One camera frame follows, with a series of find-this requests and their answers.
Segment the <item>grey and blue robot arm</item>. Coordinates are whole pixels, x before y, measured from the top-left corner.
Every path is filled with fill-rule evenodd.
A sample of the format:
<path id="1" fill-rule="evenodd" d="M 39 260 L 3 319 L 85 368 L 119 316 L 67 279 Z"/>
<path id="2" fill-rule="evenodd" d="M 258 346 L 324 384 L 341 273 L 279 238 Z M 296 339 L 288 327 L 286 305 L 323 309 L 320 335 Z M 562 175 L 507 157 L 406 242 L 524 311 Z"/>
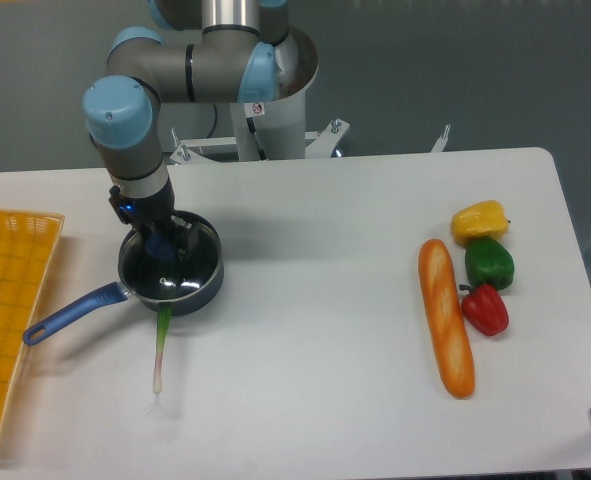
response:
<path id="1" fill-rule="evenodd" d="M 149 255 L 169 260 L 190 228 L 174 209 L 157 119 L 165 103 L 266 103 L 278 97 L 276 48 L 289 34 L 285 1 L 151 1 L 163 28 L 202 33 L 168 46 L 144 27 L 114 40 L 106 74 L 84 94 L 86 128 L 113 187 L 110 203 Z"/>

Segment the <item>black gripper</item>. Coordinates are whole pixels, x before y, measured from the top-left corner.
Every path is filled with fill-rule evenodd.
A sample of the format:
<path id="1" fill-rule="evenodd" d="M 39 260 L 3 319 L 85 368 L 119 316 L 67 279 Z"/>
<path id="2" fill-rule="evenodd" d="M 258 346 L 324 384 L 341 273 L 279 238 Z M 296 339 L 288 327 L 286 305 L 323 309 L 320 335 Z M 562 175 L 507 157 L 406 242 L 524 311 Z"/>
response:
<path id="1" fill-rule="evenodd" d="M 156 232 L 172 235 L 172 244 L 180 260 L 186 260 L 199 241 L 199 227 L 195 220 L 175 211 L 175 195 L 170 179 L 163 186 L 146 191 L 137 187 L 140 181 L 119 181 L 109 189 L 109 203 L 121 223 L 129 225 L 143 241 Z"/>

